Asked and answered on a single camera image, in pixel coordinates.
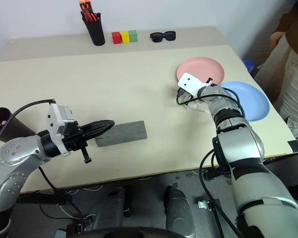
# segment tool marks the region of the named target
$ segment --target beige tabletop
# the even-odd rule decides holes
[[[91,163],[85,164],[81,152],[76,151],[43,165],[55,186],[197,168],[213,148],[216,131],[210,115],[188,111],[175,102],[176,69],[186,59],[213,58],[224,68],[224,82],[242,81],[259,88],[215,28],[177,30],[176,41],[161,44],[151,42],[148,35],[139,32],[139,42],[117,46],[107,36],[100,50],[90,44],[88,36],[55,37],[53,51],[48,48],[53,37],[26,39],[10,43],[0,56],[0,107],[13,112],[29,102],[55,98],[59,105],[71,108],[80,125],[102,119],[116,124],[145,122],[146,140],[101,148],[90,140],[87,150]],[[79,51],[74,44],[77,38],[82,41]],[[294,137],[270,106],[267,117],[251,125],[263,141],[265,157],[290,154],[293,151],[288,141]],[[46,129],[47,112],[48,105],[38,105],[18,118],[39,132]],[[36,170],[22,191],[48,188]]]

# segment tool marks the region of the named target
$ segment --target blue plate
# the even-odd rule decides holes
[[[268,115],[269,101],[266,95],[254,86],[242,82],[227,82],[221,84],[221,86],[238,94],[248,121],[262,120]]]

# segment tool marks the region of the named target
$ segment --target gray foam block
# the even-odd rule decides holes
[[[142,120],[113,126],[96,138],[96,144],[98,147],[103,147],[144,139],[147,139],[147,132],[145,122]]]

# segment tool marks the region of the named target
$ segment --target sunglasses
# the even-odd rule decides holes
[[[154,32],[150,34],[150,38],[153,42],[161,42],[163,38],[165,38],[167,41],[174,41],[175,31],[166,31],[164,33]]]

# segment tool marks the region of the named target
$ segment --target person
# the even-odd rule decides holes
[[[273,48],[255,76],[294,137],[298,137],[298,1],[269,38]]]

